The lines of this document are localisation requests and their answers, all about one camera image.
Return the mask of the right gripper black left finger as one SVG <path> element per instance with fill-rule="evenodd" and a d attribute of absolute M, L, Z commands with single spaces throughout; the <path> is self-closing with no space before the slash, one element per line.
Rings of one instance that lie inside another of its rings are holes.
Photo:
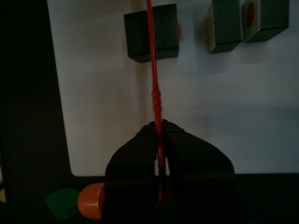
<path fill-rule="evenodd" d="M 154 224 L 154 123 L 116 150 L 105 170 L 104 224 Z"/>

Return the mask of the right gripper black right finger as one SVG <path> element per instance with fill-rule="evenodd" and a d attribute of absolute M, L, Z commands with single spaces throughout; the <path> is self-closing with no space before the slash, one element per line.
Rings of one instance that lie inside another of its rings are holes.
<path fill-rule="evenodd" d="M 172 122 L 162 130 L 178 224 L 248 224 L 229 158 Z"/>

